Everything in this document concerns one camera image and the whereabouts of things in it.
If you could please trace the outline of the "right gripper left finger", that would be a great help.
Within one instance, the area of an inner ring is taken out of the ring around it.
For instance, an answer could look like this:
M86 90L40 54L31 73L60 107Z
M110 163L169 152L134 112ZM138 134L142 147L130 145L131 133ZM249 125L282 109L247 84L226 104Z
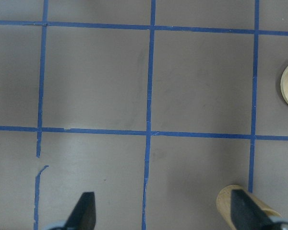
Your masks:
M94 230L96 203L94 192L84 192L64 224L64 230Z

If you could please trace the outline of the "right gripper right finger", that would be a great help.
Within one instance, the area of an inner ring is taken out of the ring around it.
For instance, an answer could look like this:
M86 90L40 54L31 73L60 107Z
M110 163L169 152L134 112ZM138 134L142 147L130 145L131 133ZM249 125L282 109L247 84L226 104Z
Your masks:
M231 221L237 230L277 230L274 223L241 189L231 191Z

